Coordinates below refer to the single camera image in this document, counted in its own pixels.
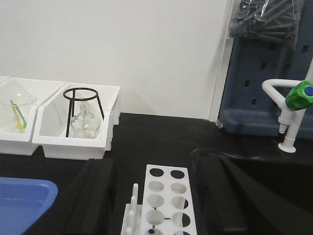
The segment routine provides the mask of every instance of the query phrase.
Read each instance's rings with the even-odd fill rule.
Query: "white wall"
[[[208,119],[229,0],[2,0],[0,75],[122,87],[122,111]]]

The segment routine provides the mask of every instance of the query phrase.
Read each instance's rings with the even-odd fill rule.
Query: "pegboard hole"
[[[291,65],[285,64],[285,72],[289,72],[291,68]]]
[[[182,212],[173,215],[173,223],[178,227],[187,227],[190,224],[190,217]]]
[[[307,53],[309,51],[309,46],[308,45],[304,45],[302,47],[302,53]]]
[[[152,207],[160,207],[164,204],[164,198],[157,194],[150,195],[147,201]]]
[[[261,64],[261,69],[262,69],[262,70],[265,70],[267,66],[268,66],[267,63],[262,63],[262,64]]]
[[[164,221],[164,215],[158,210],[152,210],[146,214],[146,219],[152,225],[159,225]]]
[[[257,100],[257,99],[255,99],[255,98],[254,98],[254,99],[252,99],[252,101],[251,101],[251,105],[252,105],[252,106],[255,106],[257,101],[258,101],[258,100]]]
[[[276,49],[276,43],[271,43],[270,45],[269,45],[269,49],[270,50],[275,50]]]
[[[177,209],[183,210],[186,209],[188,207],[188,200],[186,198],[183,197],[174,197],[172,199],[172,204],[174,207],[176,207]]]
[[[251,81],[246,80],[246,81],[245,81],[245,87],[249,87],[249,86],[250,86],[250,82],[251,82]]]
[[[160,192],[164,189],[164,184],[159,181],[152,181],[148,184],[149,189],[153,192]]]
[[[179,193],[179,194],[185,193],[187,191],[186,186],[180,183],[172,184],[171,189],[173,192]]]
[[[190,235],[190,234],[183,231],[177,231],[176,233],[174,233],[174,235]]]
[[[163,233],[159,229],[149,229],[145,235],[163,235]]]
[[[155,177],[160,177],[164,174],[164,171],[159,168],[150,169],[150,174]]]
[[[174,177],[175,179],[182,179],[185,177],[185,174],[184,174],[184,172],[182,172],[180,170],[172,170],[171,176]]]

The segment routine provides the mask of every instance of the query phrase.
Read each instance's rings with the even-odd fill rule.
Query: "plastic bag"
[[[241,0],[229,35],[262,39],[295,49],[304,0]]]

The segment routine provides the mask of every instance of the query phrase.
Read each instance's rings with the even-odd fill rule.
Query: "black countertop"
[[[129,203],[133,183],[139,183],[142,202],[146,164],[188,167],[193,172],[191,154],[206,149],[234,158],[313,162],[311,140],[297,140],[297,152],[287,154],[277,147],[283,137],[237,136],[225,133],[214,123],[202,119],[160,117],[122,113],[114,127],[112,150],[105,158],[114,159],[118,173],[116,205],[110,234],[120,234],[125,204]],[[0,154],[0,176],[53,181],[62,193],[86,161],[46,159],[41,147],[32,156]],[[197,230],[206,234],[193,193]]]

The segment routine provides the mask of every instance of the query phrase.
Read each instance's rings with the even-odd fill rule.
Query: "blue pegboard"
[[[279,44],[237,38],[230,58],[219,120],[236,134],[277,136],[281,110],[262,90],[271,78],[303,80],[313,57],[313,0],[305,0],[295,51]],[[288,88],[279,90],[284,96]],[[298,132],[313,139],[313,108]]]

